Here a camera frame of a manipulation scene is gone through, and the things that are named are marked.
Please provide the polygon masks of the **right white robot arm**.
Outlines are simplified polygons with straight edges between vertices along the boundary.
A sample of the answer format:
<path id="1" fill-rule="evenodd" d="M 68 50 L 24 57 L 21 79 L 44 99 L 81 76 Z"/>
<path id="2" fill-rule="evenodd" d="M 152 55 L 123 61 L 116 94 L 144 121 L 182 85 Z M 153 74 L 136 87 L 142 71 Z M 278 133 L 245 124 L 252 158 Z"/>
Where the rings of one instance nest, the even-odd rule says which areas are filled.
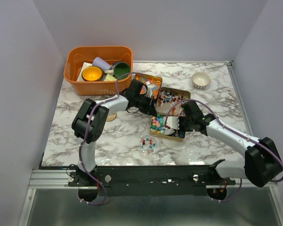
<path id="1" fill-rule="evenodd" d="M 179 128 L 215 138 L 243 157 L 241 161 L 218 160 L 211 164 L 207 174 L 210 183 L 217 185 L 225 178 L 240 178 L 263 187 L 275 182 L 279 174 L 283 175 L 283 163 L 272 139 L 242 133 L 226 125 L 212 111 L 204 115 L 198 104 L 198 101 L 182 104 L 185 116 L 180 118 Z"/>

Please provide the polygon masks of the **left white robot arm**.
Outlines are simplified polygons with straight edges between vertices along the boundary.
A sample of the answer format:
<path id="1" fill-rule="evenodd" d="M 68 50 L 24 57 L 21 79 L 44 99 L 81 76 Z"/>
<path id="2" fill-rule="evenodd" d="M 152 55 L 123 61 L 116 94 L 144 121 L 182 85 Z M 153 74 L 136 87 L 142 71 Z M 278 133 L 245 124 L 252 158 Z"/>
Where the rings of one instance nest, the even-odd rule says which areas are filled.
<path id="1" fill-rule="evenodd" d="M 134 79 L 124 92 L 118 91 L 113 97 L 98 102 L 84 100 L 71 126 L 75 136 L 80 140 L 78 168 L 82 170 L 79 181 L 83 185 L 90 186 L 95 181 L 95 174 L 92 171 L 96 167 L 96 141 L 103 132 L 107 117 L 132 107 L 143 114 L 156 116 L 153 94 L 156 90 L 157 85 Z"/>

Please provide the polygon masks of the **metal scoop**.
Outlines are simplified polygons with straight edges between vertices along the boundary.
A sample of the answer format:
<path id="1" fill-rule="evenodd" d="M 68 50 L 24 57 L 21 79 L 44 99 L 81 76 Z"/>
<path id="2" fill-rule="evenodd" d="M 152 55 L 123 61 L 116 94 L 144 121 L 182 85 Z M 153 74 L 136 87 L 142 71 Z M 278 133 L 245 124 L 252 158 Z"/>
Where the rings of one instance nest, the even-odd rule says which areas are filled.
<path id="1" fill-rule="evenodd" d="M 173 128 L 165 128 L 164 129 L 164 135 L 170 136 L 170 137 L 178 137 L 179 130 L 173 129 Z"/>

